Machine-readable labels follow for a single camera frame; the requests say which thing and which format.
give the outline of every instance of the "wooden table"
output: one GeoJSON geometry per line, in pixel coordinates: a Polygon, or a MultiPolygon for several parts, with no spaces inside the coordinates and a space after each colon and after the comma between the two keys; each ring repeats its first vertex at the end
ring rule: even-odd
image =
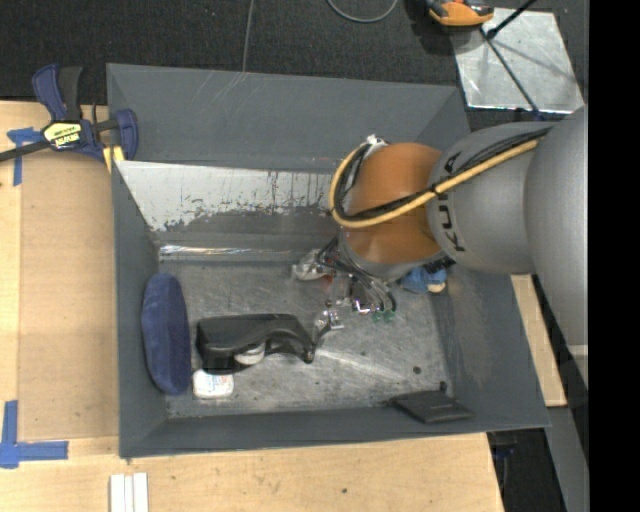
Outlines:
{"type": "MultiPolygon", "coordinates": [[[[47,121],[0,102],[0,151],[47,121]]],[[[146,472],[151,512],[504,510],[484,434],[120,459],[107,170],[45,151],[12,181],[0,164],[0,402],[18,399],[19,439],[70,442],[66,461],[0,469],[0,509],[105,511],[110,475],[146,472]]],[[[514,287],[547,405],[566,405],[531,280],[514,287]]]]}

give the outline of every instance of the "yellow label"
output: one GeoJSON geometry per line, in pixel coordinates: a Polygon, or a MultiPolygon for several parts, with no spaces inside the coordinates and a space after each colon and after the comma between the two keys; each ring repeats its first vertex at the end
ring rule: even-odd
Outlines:
{"type": "Polygon", "coordinates": [[[76,142],[77,140],[80,140],[80,134],[72,133],[71,135],[63,135],[62,137],[58,137],[57,139],[54,139],[53,142],[56,147],[59,148],[60,146],[64,146],[65,144],[69,144],[70,142],[76,142]]]}
{"type": "Polygon", "coordinates": [[[65,142],[59,142],[57,139],[63,137],[71,137],[73,134],[76,134],[74,138],[67,140],[66,142],[73,142],[80,138],[80,135],[77,135],[82,131],[82,127],[79,124],[67,124],[67,123],[56,123],[47,127],[47,129],[43,132],[44,138],[48,141],[55,140],[56,146],[60,146],[65,142]]]}

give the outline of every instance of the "white plastic piece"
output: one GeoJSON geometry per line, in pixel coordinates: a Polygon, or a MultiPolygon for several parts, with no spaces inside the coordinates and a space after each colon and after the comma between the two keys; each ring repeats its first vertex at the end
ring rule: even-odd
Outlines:
{"type": "Polygon", "coordinates": [[[309,251],[297,264],[291,265],[291,275],[299,281],[313,281],[325,275],[325,269],[318,266],[316,259],[320,249],[309,251]]]}
{"type": "Polygon", "coordinates": [[[149,512],[147,474],[111,475],[109,510],[110,512],[149,512]]]}
{"type": "Polygon", "coordinates": [[[266,344],[261,343],[256,348],[247,350],[242,354],[236,354],[235,356],[233,356],[233,358],[240,364],[244,364],[245,366],[253,366],[254,364],[258,364],[264,359],[264,351],[266,348],[266,344]]]}
{"type": "Polygon", "coordinates": [[[433,283],[433,284],[428,284],[427,285],[427,290],[429,290],[431,293],[440,293],[446,287],[447,287],[447,283],[445,283],[445,282],[433,283]]]}
{"type": "Polygon", "coordinates": [[[233,375],[212,375],[200,369],[193,372],[192,381],[198,398],[224,398],[233,393],[233,375]]]}
{"type": "Polygon", "coordinates": [[[371,134],[367,137],[366,144],[371,144],[371,147],[364,154],[363,159],[369,158],[379,149],[389,145],[384,141],[384,139],[381,139],[380,137],[376,137],[375,134],[371,134]]]}

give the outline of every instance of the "blue foam pad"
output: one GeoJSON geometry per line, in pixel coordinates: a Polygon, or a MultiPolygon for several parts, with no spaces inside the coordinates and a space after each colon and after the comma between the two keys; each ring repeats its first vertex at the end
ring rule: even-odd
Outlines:
{"type": "Polygon", "coordinates": [[[178,395],[191,382],[191,340],[182,288],[171,274],[149,279],[142,305],[147,368],[165,393],[178,395]]]}

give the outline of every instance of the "black floor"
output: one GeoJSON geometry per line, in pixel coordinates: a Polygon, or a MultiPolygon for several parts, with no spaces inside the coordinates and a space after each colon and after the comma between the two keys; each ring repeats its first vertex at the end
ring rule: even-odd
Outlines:
{"type": "MultiPolygon", "coordinates": [[[[391,3],[334,1],[362,17],[384,12],[391,3]]],[[[588,102],[588,1],[539,0],[533,9],[555,14],[588,102]]],[[[98,104],[106,104],[107,62],[459,85],[449,37],[424,16],[419,0],[400,0],[374,24],[342,19],[325,0],[3,2],[0,98],[32,99],[32,74],[52,62],[84,66],[79,99],[98,104]]],[[[467,117],[477,130],[531,115],[470,110],[467,117]]],[[[543,432],[514,435],[504,489],[507,511],[564,510],[543,432]]],[[[502,461],[498,466],[502,475],[502,461]]]]}

